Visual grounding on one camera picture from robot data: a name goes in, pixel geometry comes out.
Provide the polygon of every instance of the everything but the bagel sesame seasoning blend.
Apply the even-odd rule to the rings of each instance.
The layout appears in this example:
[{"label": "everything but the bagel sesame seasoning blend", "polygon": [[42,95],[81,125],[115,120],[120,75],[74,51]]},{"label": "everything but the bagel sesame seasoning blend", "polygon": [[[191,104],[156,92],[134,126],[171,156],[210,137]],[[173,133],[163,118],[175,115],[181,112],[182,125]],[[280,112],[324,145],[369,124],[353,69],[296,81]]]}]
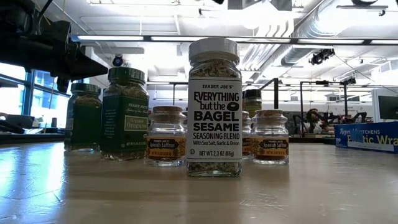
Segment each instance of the everything but the bagel sesame seasoning blend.
[{"label": "everything but the bagel sesame seasoning blend", "polygon": [[242,172],[242,77],[237,43],[201,39],[189,47],[187,169],[191,177]]}]

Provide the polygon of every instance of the workbench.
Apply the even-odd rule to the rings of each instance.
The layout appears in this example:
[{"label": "workbench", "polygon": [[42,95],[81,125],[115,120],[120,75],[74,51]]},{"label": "workbench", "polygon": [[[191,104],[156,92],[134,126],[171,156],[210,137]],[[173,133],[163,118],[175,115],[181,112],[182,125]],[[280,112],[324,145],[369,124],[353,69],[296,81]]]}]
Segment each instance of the workbench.
[{"label": "workbench", "polygon": [[291,144],[240,178],[102,161],[63,143],[0,148],[0,223],[398,223],[398,156]]}]

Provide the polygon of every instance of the camera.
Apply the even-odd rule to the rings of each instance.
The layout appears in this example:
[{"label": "camera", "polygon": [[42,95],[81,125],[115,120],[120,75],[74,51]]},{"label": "camera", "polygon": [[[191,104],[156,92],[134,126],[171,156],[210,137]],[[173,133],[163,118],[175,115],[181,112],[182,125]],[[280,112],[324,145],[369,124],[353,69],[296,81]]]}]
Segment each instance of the camera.
[{"label": "camera", "polygon": [[116,56],[114,57],[113,61],[112,61],[112,64],[113,64],[115,67],[120,67],[120,66],[122,66],[122,65],[124,64],[123,55],[116,55]]}]

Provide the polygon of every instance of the reynolds kitchens box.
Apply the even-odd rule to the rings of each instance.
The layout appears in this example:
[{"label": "reynolds kitchens box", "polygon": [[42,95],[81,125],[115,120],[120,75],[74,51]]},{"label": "reynolds kitchens box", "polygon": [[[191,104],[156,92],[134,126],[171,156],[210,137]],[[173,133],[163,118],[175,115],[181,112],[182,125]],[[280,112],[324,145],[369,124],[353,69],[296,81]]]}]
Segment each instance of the reynolds kitchens box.
[{"label": "reynolds kitchens box", "polygon": [[398,154],[398,122],[339,124],[336,147]]}]

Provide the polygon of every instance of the green label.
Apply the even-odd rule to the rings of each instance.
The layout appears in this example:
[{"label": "green label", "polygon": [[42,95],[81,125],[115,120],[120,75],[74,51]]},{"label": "green label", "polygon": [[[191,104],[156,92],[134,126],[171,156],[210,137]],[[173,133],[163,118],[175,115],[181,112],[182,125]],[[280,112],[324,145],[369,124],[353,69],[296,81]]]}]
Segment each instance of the green label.
[{"label": "green label", "polygon": [[65,144],[96,146],[100,141],[101,106],[68,105]]},{"label": "green label", "polygon": [[104,97],[102,151],[145,151],[147,128],[148,100],[128,96]]}]

